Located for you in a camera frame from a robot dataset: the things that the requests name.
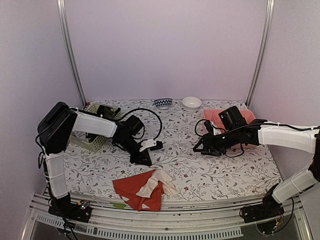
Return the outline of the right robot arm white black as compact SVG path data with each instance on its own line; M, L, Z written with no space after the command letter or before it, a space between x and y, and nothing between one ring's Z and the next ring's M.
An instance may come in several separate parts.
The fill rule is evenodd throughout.
M247 122L236 106L218 114L222 121L222 133L208 119L202 122L207 133L200 136L193 147L195 153L221 156L235 145L272 145L301 150L313 155L310 165L296 172L291 178L273 186L262 199L258 213L269 218L283 202L320 182L320 128L318 126L293 126L266 119Z

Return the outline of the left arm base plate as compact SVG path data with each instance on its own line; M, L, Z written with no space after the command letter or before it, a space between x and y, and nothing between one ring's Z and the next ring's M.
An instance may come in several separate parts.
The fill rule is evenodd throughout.
M67 220L88 223L92 210L90 206L83 208L82 205L71 203L69 200L53 199L50 203L48 213L58 217L64 217Z

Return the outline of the red cloth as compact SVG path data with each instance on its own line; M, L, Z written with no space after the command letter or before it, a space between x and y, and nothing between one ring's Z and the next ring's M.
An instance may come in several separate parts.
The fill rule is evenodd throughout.
M115 193L138 212L159 212L163 194L173 197L179 193L173 179L162 169L113 180L112 183Z

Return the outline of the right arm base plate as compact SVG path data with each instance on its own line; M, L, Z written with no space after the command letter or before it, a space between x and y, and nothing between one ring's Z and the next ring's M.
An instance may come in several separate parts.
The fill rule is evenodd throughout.
M285 213L282 205L269 206L261 203L256 205L245 205L239 211L239 216L245 223L262 221L269 218L280 217Z

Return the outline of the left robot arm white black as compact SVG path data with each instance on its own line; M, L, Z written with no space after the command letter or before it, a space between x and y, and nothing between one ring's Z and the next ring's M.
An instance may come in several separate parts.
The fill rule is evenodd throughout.
M143 139L140 142L135 135L143 129L142 121L133 115L112 119L97 114L69 107L59 101L46 114L37 127L36 143L44 156L44 172L48 181L49 192L55 200L55 209L63 216L74 213L74 205L66 184L64 156L73 132L83 132L111 139L111 143L129 153L132 164L151 166L150 151L160 150L163 143L157 137Z

